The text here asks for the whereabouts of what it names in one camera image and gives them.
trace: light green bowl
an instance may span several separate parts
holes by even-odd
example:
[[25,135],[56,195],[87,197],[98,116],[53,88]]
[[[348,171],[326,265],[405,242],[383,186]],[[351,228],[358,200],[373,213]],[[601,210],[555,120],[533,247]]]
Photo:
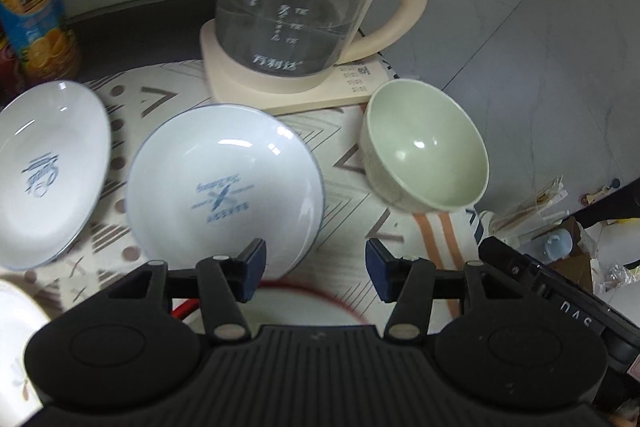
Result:
[[360,149],[373,190],[407,212],[473,206],[489,181],[474,123],[452,98],[419,80],[392,80],[372,95]]

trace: kettle handle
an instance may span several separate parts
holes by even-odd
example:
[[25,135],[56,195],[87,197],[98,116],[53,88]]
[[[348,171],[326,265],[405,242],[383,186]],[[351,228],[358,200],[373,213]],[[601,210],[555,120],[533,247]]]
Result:
[[342,52],[337,64],[359,60],[396,42],[418,22],[427,6],[427,0],[400,0],[400,6],[381,28],[373,33],[352,41]]

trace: black device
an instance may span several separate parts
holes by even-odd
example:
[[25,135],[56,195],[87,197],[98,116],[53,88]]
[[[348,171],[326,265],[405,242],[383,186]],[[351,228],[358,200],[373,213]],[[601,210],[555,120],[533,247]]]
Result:
[[[191,270],[149,261],[33,336],[24,362],[44,407],[25,426],[609,425],[591,404],[606,375],[630,371],[638,328],[495,239],[480,251],[444,271],[367,241],[378,295],[396,302],[382,337],[263,326],[251,338],[236,302],[264,270],[259,239]],[[170,315],[173,298],[200,300],[206,334]],[[457,299],[461,315],[428,335],[433,299]]]

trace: orange stripe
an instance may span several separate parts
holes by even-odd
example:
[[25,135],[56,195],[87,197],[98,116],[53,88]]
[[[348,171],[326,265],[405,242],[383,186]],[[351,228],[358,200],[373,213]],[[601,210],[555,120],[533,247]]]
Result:
[[[442,264],[442,257],[440,256],[440,250],[438,249],[438,245],[436,244],[436,238],[433,235],[433,229],[431,228],[429,219],[424,214],[414,214],[414,219],[418,224],[418,228],[420,229],[420,234],[422,235],[422,241],[424,243],[424,249],[427,251],[427,256],[431,261],[433,261],[433,264],[438,270],[444,269],[444,266]],[[460,307],[458,305],[458,301],[449,299],[447,300],[447,306],[449,307],[449,313],[451,314],[452,318],[456,319],[458,318],[458,316],[460,316]]]
[[447,241],[447,248],[449,248],[449,253],[451,254],[453,264],[455,265],[456,270],[462,270],[463,267],[465,267],[465,261],[464,259],[462,259],[460,247],[458,247],[458,242],[456,240],[456,234],[453,231],[451,216],[449,216],[449,214],[446,212],[442,212],[441,214],[438,214],[438,217],[440,218],[440,222],[442,223],[444,239],[445,241]]

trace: metal screw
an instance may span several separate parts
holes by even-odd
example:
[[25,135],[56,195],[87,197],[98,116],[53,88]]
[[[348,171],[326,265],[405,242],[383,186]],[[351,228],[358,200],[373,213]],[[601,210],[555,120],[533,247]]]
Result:
[[413,324],[399,323],[389,328],[389,334],[399,341],[410,341],[420,335],[420,328]]
[[246,330],[240,324],[220,324],[213,334],[221,341],[236,341],[246,334]]

